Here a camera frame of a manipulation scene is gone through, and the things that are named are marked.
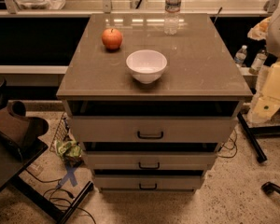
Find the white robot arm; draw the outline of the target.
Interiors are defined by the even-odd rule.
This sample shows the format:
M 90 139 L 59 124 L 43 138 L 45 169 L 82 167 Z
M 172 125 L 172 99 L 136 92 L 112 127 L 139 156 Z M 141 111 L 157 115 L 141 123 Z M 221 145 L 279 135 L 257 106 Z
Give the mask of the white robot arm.
M 249 122 L 264 123 L 280 109 L 280 5 L 272 16 L 251 28 L 247 36 L 266 41 L 268 58 L 259 70 L 257 92 L 247 114 Z

